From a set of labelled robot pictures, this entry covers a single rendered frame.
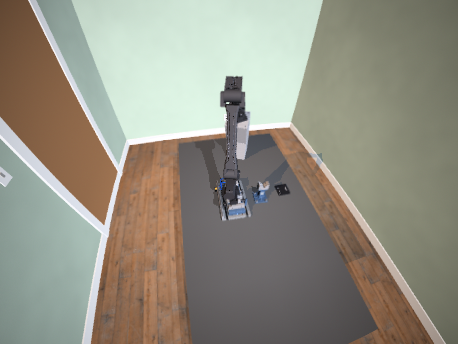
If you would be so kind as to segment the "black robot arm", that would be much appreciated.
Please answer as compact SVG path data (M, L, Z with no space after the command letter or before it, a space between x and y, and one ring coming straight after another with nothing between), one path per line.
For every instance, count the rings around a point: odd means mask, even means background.
M248 119L245 114L246 102L245 92L242 92L242 82L243 76L226 76L224 91L220 92L220 107L225 107L227 113L226 160L223 170L223 180L226 180L224 198L230 200L230 205L232 206L238 204L236 181L240 179L236 157L237 121L240 123ZM229 102L229 104L226 104L226 102Z

